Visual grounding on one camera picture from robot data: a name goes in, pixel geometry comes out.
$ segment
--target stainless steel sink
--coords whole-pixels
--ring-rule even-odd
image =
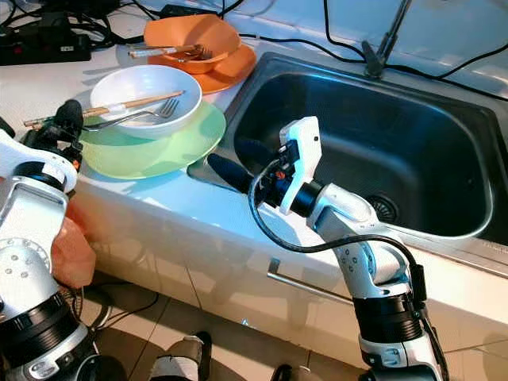
[[[217,153],[257,172],[236,143],[276,149],[279,130],[310,115],[321,130],[323,183],[360,194],[412,236],[508,245],[508,160],[489,109],[267,53],[226,111]],[[188,173],[225,185],[204,162]]]

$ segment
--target shoe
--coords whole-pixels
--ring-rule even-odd
[[[185,336],[157,358],[150,380],[173,375],[206,381],[210,376],[211,352],[212,339],[207,332]]]

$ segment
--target fork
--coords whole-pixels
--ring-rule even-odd
[[[124,117],[120,117],[118,119],[114,119],[112,121],[103,121],[101,123],[95,123],[94,125],[84,125],[83,130],[85,131],[100,131],[101,129],[105,129],[106,127],[111,127],[113,125],[117,125],[122,123],[123,121],[130,121],[135,117],[140,117],[141,115],[153,115],[156,117],[161,117],[163,119],[168,119],[175,113],[176,106],[179,104],[178,99],[168,99],[157,111],[148,111],[143,110],[138,113],[125,115]]]
[[[191,52],[186,52],[185,53],[188,57],[185,57],[185,58],[178,58],[177,61],[180,62],[180,63],[184,63],[184,62],[187,62],[187,61],[192,61],[192,60],[209,60],[210,58],[212,58],[212,51],[207,49],[207,48],[203,48],[200,52],[197,52],[195,54],[191,54]]]

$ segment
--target sink drain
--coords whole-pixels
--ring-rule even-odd
[[[372,205],[381,222],[392,224],[397,220],[397,206],[388,197],[372,194],[365,199]]]

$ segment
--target electrical cable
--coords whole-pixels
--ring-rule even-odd
[[[108,284],[127,284],[127,283],[103,283],[104,285]],[[99,304],[101,305],[101,311],[98,316],[94,319],[94,321],[90,324],[90,331],[97,332],[100,328],[104,326],[107,320],[110,318],[111,313],[113,311],[113,299],[111,296],[104,291],[101,285],[92,285],[87,287],[87,292],[90,294],[94,294],[99,298]]]
[[[329,11],[328,11],[328,1],[327,0],[323,0],[323,7],[324,7],[324,11],[325,11],[325,34],[326,34],[327,40],[331,44],[341,44],[341,46],[343,46],[342,43],[338,43],[338,41],[332,40],[332,37],[330,36],[330,31],[329,31]],[[347,47],[349,47],[349,48],[356,49],[353,46],[350,46],[350,45],[347,45],[347,44],[345,44],[345,45]],[[473,62],[481,60],[483,58],[487,58],[489,56],[493,56],[495,54],[499,54],[500,52],[506,50],[507,48],[508,48],[508,44],[505,44],[501,48],[498,48],[498,49],[495,49],[495,50],[493,50],[491,52],[483,53],[480,56],[471,58],[470,60],[462,63],[461,65],[459,65],[457,67],[454,67],[453,69],[451,69],[451,70],[449,70],[449,71],[447,71],[447,72],[445,72],[444,74],[441,74],[441,75],[431,75],[431,74],[425,73],[423,71],[420,71],[418,69],[415,69],[413,67],[409,67],[409,66],[406,66],[406,65],[390,65],[390,64],[387,64],[387,65],[385,65],[385,68],[387,68],[387,69],[393,69],[393,70],[396,70],[396,71],[401,71],[401,72],[405,72],[405,73],[409,73],[409,74],[413,74],[413,75],[419,75],[419,76],[421,76],[423,78],[426,78],[426,79],[433,79],[433,80],[436,80],[436,81],[439,81],[439,82],[443,82],[443,83],[447,83],[449,85],[453,85],[453,86],[459,87],[461,89],[472,91],[472,92],[480,94],[480,95],[484,95],[484,96],[489,97],[489,98],[498,99],[500,101],[507,102],[508,98],[504,98],[504,97],[501,97],[499,95],[489,93],[487,91],[479,90],[479,89],[476,89],[474,87],[470,87],[470,86],[464,85],[462,83],[458,83],[458,82],[455,82],[455,81],[452,81],[452,80],[449,80],[449,79],[445,79],[445,77],[448,77],[449,75],[455,73],[456,71],[459,71],[463,67],[466,67],[467,65],[472,64]]]
[[[85,300],[85,287],[81,287],[81,300],[79,302],[79,313],[78,313],[79,320],[81,320],[81,314],[83,313],[84,300]]]
[[[473,93],[484,95],[484,96],[489,97],[489,98],[498,99],[499,101],[508,102],[508,98],[504,98],[504,97],[502,97],[500,95],[492,94],[492,93],[489,93],[487,91],[483,91],[483,90],[477,89],[475,87],[470,87],[468,85],[464,85],[463,83],[452,81],[451,79],[439,78],[439,76],[425,73],[425,72],[420,71],[418,69],[415,69],[413,67],[409,67],[409,66],[405,66],[405,65],[387,65],[387,66],[385,66],[385,68],[386,69],[396,70],[396,71],[401,71],[401,72],[408,73],[408,74],[418,75],[418,76],[421,76],[423,78],[432,79],[432,80],[435,80],[435,81],[438,81],[438,82],[442,82],[442,83],[447,83],[448,85],[453,85],[453,86],[459,87],[461,89],[469,90],[469,91],[471,91]]]
[[[432,346],[436,351],[435,355],[437,358],[437,362],[441,367],[441,375],[443,376],[443,381],[449,381],[450,374],[448,370],[448,364],[445,358],[445,352],[443,352],[443,348],[441,347],[441,344],[437,339],[437,335],[434,332],[432,325],[430,324],[429,316],[427,315],[426,311],[423,311],[423,314],[424,316],[422,317],[421,322],[423,323],[423,328],[429,334],[430,342],[432,343]]]
[[[233,4],[231,4],[230,6],[228,6],[225,10],[222,10],[218,16],[219,17],[224,17],[224,15],[228,12],[231,12],[232,10],[234,10],[235,8],[237,8],[242,2],[244,2],[244,0],[237,0],[236,2],[234,2]]]
[[[142,6],[138,1],[135,1],[135,2],[132,1],[132,2],[128,2],[126,4],[122,4],[117,9],[119,9],[123,6],[129,6],[129,5],[137,6],[141,10],[143,10],[145,13],[155,12],[155,11],[148,10],[146,7]],[[4,23],[2,23],[2,25],[7,26],[17,20],[24,18],[24,17],[40,18],[40,17],[42,17],[42,14],[44,12],[51,12],[51,11],[52,11],[52,8],[49,5],[42,5],[40,8],[38,8],[36,10],[30,11],[30,12],[24,11],[23,14],[19,14],[17,16],[11,17],[7,22],[4,21]],[[102,36],[101,40],[90,39],[90,47],[91,47],[92,51],[101,49],[101,48],[109,48],[111,46],[114,46],[115,44],[135,44],[135,43],[141,42],[143,40],[142,36],[124,38],[124,37],[121,37],[121,36],[117,35],[116,33],[114,33],[113,30],[111,29],[111,24],[110,24],[106,15],[104,15],[103,17],[100,17],[99,19],[94,19],[94,18],[88,16],[86,13],[76,13],[76,12],[66,11],[66,14],[69,17],[73,17],[76,19],[76,21],[78,21],[78,22],[70,23],[71,29],[87,31],[90,33],[97,33],[100,36]],[[104,25],[101,25],[98,22],[98,20],[102,21],[104,23]],[[13,29],[17,30],[17,29],[20,29],[20,28],[27,26],[27,25],[36,24],[37,22],[38,21],[30,21],[28,23],[25,23],[24,25],[16,26]]]
[[[365,241],[381,241],[391,244],[395,246],[398,250],[402,252],[402,254],[407,258],[410,267],[417,266],[417,262],[414,259],[413,255],[409,251],[409,249],[401,244],[397,240],[393,238],[389,238],[386,236],[381,236],[379,234],[362,234],[357,236],[340,238],[338,240],[333,240],[330,242],[326,242],[324,244],[317,244],[315,246],[299,246],[296,244],[292,244],[287,242],[273,233],[270,228],[264,223],[263,219],[260,216],[260,213],[257,209],[256,205],[256,190],[260,184],[261,179],[266,176],[272,169],[279,165],[279,159],[275,159],[267,165],[261,173],[258,174],[251,182],[250,187],[248,189],[248,206],[251,210],[252,217],[256,224],[261,228],[263,233],[267,235],[273,242],[275,242],[278,246],[285,248],[286,250],[291,250],[292,252],[304,252],[304,253],[312,253],[312,252],[322,252],[324,250],[329,250],[331,248],[338,248],[340,246],[345,246],[347,244],[356,244]]]
[[[10,3],[13,5],[13,9],[10,10],[9,16],[7,16],[7,18],[2,23],[0,23],[0,26],[7,26],[13,20],[14,14],[16,13],[17,9],[17,4],[15,0],[10,0]]]
[[[299,42],[302,44],[308,44],[308,45],[314,46],[315,48],[322,50],[329,56],[332,56],[336,60],[339,60],[342,62],[347,62],[347,63],[351,63],[351,64],[362,64],[364,62],[363,60],[352,60],[349,58],[341,57],[341,56],[331,52],[327,48],[321,46],[320,44],[316,44],[315,42],[309,41],[309,40],[303,40],[301,38],[271,38],[271,37],[257,36],[256,34],[250,34],[250,33],[240,33],[240,37],[256,38],[256,39],[265,40],[265,41],[269,41],[269,42]]]
[[[265,14],[266,12],[268,12],[275,5],[276,1],[277,0],[270,0],[270,2],[268,3],[267,6],[265,6],[262,10],[258,10],[257,12],[254,12],[254,13],[243,13],[243,14],[246,14],[249,17],[260,16],[261,14]]]
[[[119,280],[117,282],[96,283],[96,284],[92,284],[90,286],[87,286],[87,291],[88,290],[95,290],[96,288],[101,288],[101,287],[104,287],[104,286],[124,286],[126,284],[134,284],[134,283],[129,282],[127,280]]]
[[[441,74],[441,75],[438,75],[437,78],[439,79],[443,79],[444,77],[448,77],[449,75],[452,75],[453,73],[455,73],[456,71],[459,71],[460,69],[462,69],[463,67],[466,67],[467,65],[470,65],[472,64],[473,62],[476,62],[476,61],[479,61],[479,60],[482,60],[484,58],[487,58],[487,57],[490,57],[490,56],[495,56],[496,54],[499,54],[500,52],[504,51],[504,50],[507,50],[508,49],[508,43],[504,44],[502,47],[500,48],[497,48],[495,50],[492,50],[490,52],[486,52],[486,53],[483,53],[483,54],[480,54],[479,56],[476,56],[474,58],[471,58],[470,60],[467,60],[466,62],[464,63],[461,63],[459,66],[457,67],[454,67],[452,70],[450,71],[447,71],[445,72],[444,74]]]
[[[269,42],[281,42],[281,43],[284,43],[284,42],[300,42],[300,43],[303,43],[303,44],[312,45],[315,48],[318,48],[318,49],[322,50],[324,53],[328,54],[329,56],[332,56],[336,60],[339,60],[339,61],[342,61],[342,62],[347,62],[347,63],[353,63],[353,64],[364,64],[363,60],[350,60],[348,58],[344,58],[344,57],[338,56],[337,54],[331,52],[327,48],[325,48],[325,47],[323,47],[323,46],[321,46],[321,45],[319,45],[319,44],[317,44],[317,43],[315,43],[313,41],[309,41],[309,40],[303,40],[303,39],[299,39],[299,38],[287,38],[287,39],[271,38],[271,37],[265,37],[265,36],[258,36],[256,34],[251,34],[251,33],[240,33],[240,37],[255,38],[255,39],[258,39],[258,40],[265,40],[265,41],[269,41]],[[461,89],[465,89],[465,90],[471,91],[473,93],[484,95],[484,96],[489,97],[489,98],[498,99],[499,101],[508,102],[508,98],[504,98],[504,97],[502,97],[500,95],[496,95],[496,94],[489,93],[487,91],[479,90],[479,89],[477,89],[475,87],[470,87],[468,85],[464,85],[463,83],[458,83],[458,82],[452,81],[450,79],[439,78],[439,75],[431,75],[431,74],[425,73],[423,71],[420,71],[418,69],[415,69],[413,67],[409,67],[409,66],[405,66],[405,65],[390,65],[389,64],[389,65],[386,65],[385,68],[386,69],[396,70],[396,71],[401,71],[401,72],[408,73],[408,74],[418,75],[418,76],[421,76],[421,77],[426,78],[426,79],[436,80],[438,82],[447,83],[449,85],[453,85],[455,87],[459,87]]]
[[[155,17],[153,17],[152,15],[152,11],[149,10],[148,8],[146,8],[145,6],[142,6],[137,0],[132,0],[132,2],[140,9],[144,12],[144,14],[146,14],[148,17],[150,17],[152,20],[156,20]]]
[[[19,4],[16,3],[16,7],[24,14],[27,14],[28,11],[27,10],[24,10],[23,8],[20,7]]]
[[[338,45],[343,48],[347,48],[349,50],[353,50],[356,54],[358,54],[360,57],[362,57],[363,62],[365,62],[365,55],[364,53],[359,50],[358,48],[351,46],[349,44],[345,44],[343,42],[335,41],[332,39],[332,36],[330,35],[330,28],[329,28],[329,14],[328,14],[328,1],[323,0],[323,7],[325,8],[325,32],[326,32],[326,39],[330,44]]]
[[[76,289],[67,287],[65,285],[63,285],[63,287],[65,287],[66,290],[71,294],[71,296],[72,296],[72,303],[71,303],[72,313],[74,314],[76,319],[80,320],[81,311],[83,309],[84,294],[78,295],[78,292]]]
[[[117,8],[119,10],[120,8],[123,8],[124,6],[135,6],[133,2],[126,2],[125,4],[120,4],[120,6]]]
[[[141,311],[144,311],[144,310],[147,310],[148,308],[154,306],[158,301],[159,301],[159,297],[160,297],[160,294],[157,292],[156,293],[156,296],[154,298],[154,300],[148,304],[147,306],[144,306],[144,307],[141,307],[141,308],[138,308],[136,310],[133,310],[133,311],[124,311],[124,312],[120,312],[119,314],[116,314],[116,315],[113,315],[112,317],[110,317],[108,319],[108,321],[110,320],[113,320],[115,319],[116,317],[119,317],[118,319],[112,321],[111,323],[109,323],[108,325],[104,325],[103,327],[104,328],[110,328],[112,327],[113,325],[117,324],[120,320],[123,320],[125,318],[127,318],[128,316],[132,315],[132,314],[137,314],[138,312],[141,312]]]

